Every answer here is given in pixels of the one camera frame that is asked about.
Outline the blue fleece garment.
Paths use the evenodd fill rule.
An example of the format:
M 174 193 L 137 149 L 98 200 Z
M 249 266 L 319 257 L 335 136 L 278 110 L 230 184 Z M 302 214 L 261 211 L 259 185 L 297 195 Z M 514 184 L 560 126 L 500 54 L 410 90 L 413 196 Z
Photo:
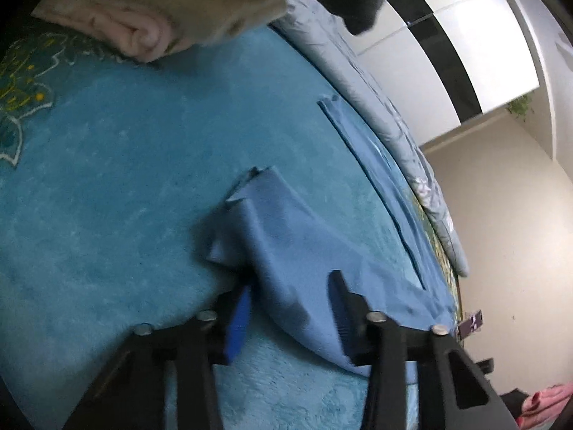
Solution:
M 423 210 L 389 152 L 341 97 L 325 97 L 319 107 L 381 198 L 416 280 L 338 234 L 275 168 L 255 169 L 228 197 L 208 258 L 226 267 L 251 264 L 267 315 L 281 329 L 321 358 L 365 376 L 368 368 L 353 366 L 341 344 L 339 311 L 329 301 L 331 272 L 341 271 L 350 290 L 406 327 L 452 330 L 456 301 Z

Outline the teal floral blanket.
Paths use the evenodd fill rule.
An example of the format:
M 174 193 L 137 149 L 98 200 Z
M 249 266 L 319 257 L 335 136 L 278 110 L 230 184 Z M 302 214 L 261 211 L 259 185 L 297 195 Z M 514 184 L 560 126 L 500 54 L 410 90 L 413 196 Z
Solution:
M 251 264 L 208 258 L 228 197 L 275 168 L 338 234 L 416 280 L 319 107 L 333 95 L 350 105 L 268 27 L 150 64 L 44 22 L 12 43 L 1 62 L 1 376 L 33 427 L 62 428 L 135 326 L 182 324 L 253 278 L 244 344 L 215 369 L 225 427 L 359 428 L 368 374 L 281 329 Z

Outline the green hanging plant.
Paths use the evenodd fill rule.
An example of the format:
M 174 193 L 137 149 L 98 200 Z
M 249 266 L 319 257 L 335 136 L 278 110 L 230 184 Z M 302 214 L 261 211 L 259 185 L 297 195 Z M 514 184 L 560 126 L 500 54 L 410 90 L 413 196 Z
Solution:
M 513 115 L 515 119 L 521 122 L 526 122 L 528 117 L 534 113 L 532 107 L 533 93 L 525 93 L 524 95 L 510 101 L 506 106 L 506 111 Z

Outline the grey floral quilt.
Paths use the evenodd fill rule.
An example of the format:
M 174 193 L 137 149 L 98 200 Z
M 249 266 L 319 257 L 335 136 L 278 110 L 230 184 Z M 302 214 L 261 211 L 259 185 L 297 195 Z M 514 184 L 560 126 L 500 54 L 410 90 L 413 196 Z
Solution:
M 460 277 L 468 260 L 434 171 L 402 116 L 316 0 L 286 0 L 273 25 L 306 56 L 365 120 L 399 165 Z

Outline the white and black wardrobe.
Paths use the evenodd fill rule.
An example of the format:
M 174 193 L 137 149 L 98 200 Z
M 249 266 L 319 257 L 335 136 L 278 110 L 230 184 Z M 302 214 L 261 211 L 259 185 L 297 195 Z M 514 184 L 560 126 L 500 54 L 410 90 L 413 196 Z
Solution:
M 371 30 L 343 35 L 420 145 L 539 86 L 507 0 L 386 0 Z

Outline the pink folded cloth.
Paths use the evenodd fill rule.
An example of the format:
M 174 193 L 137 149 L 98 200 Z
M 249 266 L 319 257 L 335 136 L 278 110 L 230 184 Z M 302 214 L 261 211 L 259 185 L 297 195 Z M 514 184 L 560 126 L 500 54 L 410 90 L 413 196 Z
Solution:
M 265 26 L 287 0 L 41 0 L 32 15 L 143 63 Z

